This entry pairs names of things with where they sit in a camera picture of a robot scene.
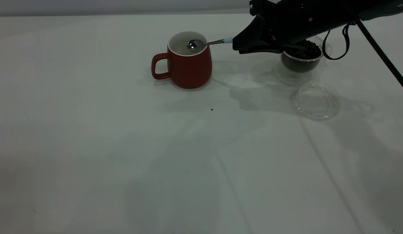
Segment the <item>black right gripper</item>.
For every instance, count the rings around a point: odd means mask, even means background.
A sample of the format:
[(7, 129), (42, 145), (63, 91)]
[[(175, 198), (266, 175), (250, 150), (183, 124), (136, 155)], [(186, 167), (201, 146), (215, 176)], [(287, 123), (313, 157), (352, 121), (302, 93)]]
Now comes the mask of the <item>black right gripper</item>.
[(352, 21), (342, 0), (252, 0), (249, 4), (255, 18), (233, 38), (233, 49), (240, 54), (280, 54), (284, 51), (280, 45), (294, 44)]

